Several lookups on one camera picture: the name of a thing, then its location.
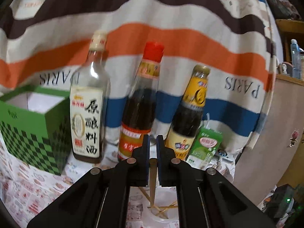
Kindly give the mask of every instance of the red bottle cap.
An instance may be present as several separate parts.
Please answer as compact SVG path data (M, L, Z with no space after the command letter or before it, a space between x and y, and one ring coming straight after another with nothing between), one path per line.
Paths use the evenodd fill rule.
M147 42L143 51L143 59L160 63L164 54L164 46L157 42Z

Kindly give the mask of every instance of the cooking wine bottle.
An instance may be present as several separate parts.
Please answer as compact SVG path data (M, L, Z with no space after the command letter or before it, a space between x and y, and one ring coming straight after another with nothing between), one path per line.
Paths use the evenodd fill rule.
M71 78L73 155L95 164L103 157L105 110L110 89L110 78L101 64L106 41L105 32L94 33L86 62Z
M156 92L164 46L147 42L142 61L128 96L120 133L118 160L130 158L133 149L142 146L155 118Z
M205 66L194 67L172 120L166 147L172 148L175 156L181 160L186 159L203 117L209 73L210 69Z

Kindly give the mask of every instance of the blue plastic bottle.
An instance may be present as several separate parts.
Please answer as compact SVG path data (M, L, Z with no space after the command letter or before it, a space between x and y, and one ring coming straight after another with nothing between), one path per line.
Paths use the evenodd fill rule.
M301 79L301 58L300 58L300 50L298 46L298 42L295 39L291 40L290 45L291 50L291 59L292 59L292 77L296 79Z

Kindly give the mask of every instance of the striped curtain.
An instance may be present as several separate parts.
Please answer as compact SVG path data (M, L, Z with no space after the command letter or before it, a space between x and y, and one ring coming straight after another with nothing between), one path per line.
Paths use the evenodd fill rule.
M227 151L251 147L272 96L265 0L14 0L0 18L0 91L32 83L69 90L95 30L108 32L106 139L117 142L146 41L165 46L152 134L166 137L196 64L211 69L205 113Z

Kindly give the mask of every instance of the pink oval logo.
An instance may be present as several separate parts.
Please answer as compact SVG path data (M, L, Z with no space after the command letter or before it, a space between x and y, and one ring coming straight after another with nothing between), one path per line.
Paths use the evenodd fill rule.
M211 148L217 144L217 140L211 139L209 137L202 137L200 140L202 146Z

